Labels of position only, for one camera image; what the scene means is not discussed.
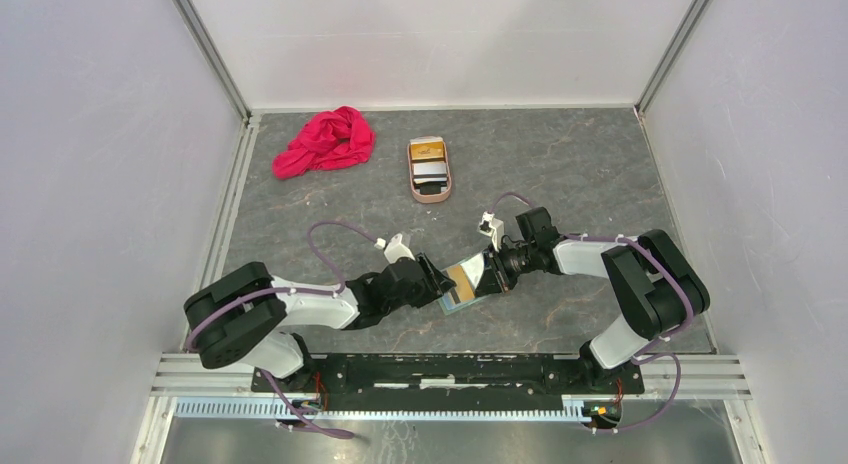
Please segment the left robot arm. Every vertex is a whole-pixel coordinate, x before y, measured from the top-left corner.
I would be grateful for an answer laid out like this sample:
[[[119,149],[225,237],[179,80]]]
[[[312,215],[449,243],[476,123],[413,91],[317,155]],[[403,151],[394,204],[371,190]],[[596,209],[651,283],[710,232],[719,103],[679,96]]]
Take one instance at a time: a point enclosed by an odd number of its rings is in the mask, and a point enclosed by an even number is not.
[[[245,363],[290,391],[302,391],[313,381],[314,365],[303,338],[283,327],[366,329],[399,308],[428,305],[455,285],[423,253],[402,257],[342,288],[293,283],[271,275],[262,262],[250,262],[185,302],[190,326],[185,346],[207,369]]]

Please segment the orange card with stripe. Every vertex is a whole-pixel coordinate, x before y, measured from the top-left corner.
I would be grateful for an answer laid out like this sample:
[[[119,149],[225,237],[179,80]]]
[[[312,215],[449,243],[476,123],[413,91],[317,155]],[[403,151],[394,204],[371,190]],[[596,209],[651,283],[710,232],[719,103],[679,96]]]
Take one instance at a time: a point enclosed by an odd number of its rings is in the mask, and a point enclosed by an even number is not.
[[[455,285],[450,289],[449,300],[454,308],[472,303],[477,299],[474,288],[466,278],[454,278]]]

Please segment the green card holder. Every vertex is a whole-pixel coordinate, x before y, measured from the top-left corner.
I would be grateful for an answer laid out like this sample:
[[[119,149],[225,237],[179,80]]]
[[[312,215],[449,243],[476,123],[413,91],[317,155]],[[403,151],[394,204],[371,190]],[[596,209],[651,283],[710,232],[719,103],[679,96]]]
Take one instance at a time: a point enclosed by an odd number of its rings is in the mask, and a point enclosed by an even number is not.
[[[445,315],[456,313],[486,299],[485,296],[477,296],[473,286],[473,279],[482,276],[483,265],[483,254],[477,253],[443,270],[455,284],[439,299]]]

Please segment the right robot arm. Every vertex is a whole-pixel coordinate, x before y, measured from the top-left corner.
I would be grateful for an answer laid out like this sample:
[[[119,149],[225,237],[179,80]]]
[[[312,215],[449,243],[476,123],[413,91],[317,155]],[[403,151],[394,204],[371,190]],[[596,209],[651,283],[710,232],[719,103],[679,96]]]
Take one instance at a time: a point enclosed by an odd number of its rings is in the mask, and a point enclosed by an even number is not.
[[[646,361],[646,353],[687,329],[710,306],[708,290],[671,237],[661,229],[638,236],[563,234],[544,207],[516,218],[521,238],[501,235],[493,214],[483,216],[481,232],[491,242],[463,271],[476,297],[513,290],[520,276],[544,272],[608,280],[620,313],[580,350],[577,376],[591,392],[602,392],[626,363]]]

